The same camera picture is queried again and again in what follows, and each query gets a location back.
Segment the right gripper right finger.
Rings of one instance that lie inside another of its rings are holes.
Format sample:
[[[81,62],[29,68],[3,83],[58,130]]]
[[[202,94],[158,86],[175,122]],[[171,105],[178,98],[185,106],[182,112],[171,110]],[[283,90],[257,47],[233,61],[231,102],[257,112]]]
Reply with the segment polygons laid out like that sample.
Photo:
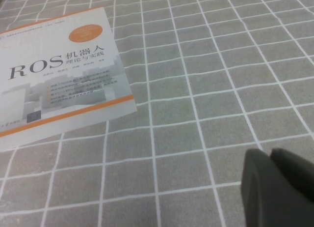
[[[313,163],[282,148],[272,149],[270,159],[295,190],[314,202]]]

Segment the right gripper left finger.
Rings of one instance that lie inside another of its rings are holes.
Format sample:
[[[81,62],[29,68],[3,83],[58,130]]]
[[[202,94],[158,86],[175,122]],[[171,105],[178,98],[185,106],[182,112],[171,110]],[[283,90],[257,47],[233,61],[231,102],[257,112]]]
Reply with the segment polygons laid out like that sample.
[[[295,190],[270,155],[245,153],[241,196],[248,227],[312,227],[314,203]]]

